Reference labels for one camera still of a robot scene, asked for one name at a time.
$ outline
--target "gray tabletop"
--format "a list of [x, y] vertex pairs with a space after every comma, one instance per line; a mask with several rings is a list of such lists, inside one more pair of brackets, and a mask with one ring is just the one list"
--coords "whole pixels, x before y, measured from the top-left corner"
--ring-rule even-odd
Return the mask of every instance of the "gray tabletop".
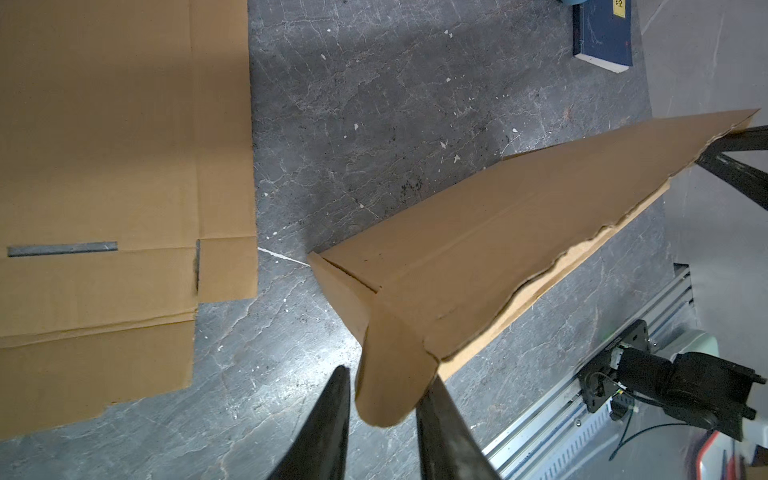
[[[303, 262], [502, 155], [650, 117], [555, 0], [250, 0], [260, 295], [200, 307], [193, 385], [0, 444], [0, 478], [263, 478], [360, 348]], [[656, 202], [448, 382], [485, 444], [672, 278]], [[412, 416], [350, 423], [350, 478], [414, 478]]]

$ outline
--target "rectangular slot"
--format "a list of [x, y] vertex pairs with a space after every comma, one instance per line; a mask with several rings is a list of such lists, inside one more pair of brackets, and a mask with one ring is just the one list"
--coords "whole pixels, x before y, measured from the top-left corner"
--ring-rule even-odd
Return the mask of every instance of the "rectangular slot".
[[64, 245], [25, 245], [8, 247], [8, 257], [38, 257], [69, 253], [115, 252], [118, 242], [67, 243]]

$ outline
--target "dark blue book cover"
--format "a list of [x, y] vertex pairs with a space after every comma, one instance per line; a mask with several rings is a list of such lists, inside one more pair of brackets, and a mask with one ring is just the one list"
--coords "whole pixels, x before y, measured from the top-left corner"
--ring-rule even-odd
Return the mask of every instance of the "dark blue book cover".
[[574, 5], [574, 56], [608, 70], [632, 66], [630, 0]]

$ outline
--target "yellow label with chinese text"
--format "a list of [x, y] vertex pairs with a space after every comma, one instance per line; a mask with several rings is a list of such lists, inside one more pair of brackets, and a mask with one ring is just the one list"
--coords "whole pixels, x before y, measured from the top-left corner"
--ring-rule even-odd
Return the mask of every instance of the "yellow label with chinese text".
[[617, 17], [627, 17], [627, 0], [613, 0], [614, 15]]

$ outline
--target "cardboard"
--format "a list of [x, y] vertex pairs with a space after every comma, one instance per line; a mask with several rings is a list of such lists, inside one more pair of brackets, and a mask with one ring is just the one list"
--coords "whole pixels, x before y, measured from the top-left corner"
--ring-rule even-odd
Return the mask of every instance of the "cardboard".
[[647, 121], [532, 151], [309, 263], [362, 343], [356, 405], [391, 426], [755, 111]]
[[188, 386], [198, 302], [256, 296], [247, 4], [10, 0], [0, 62], [7, 438]]

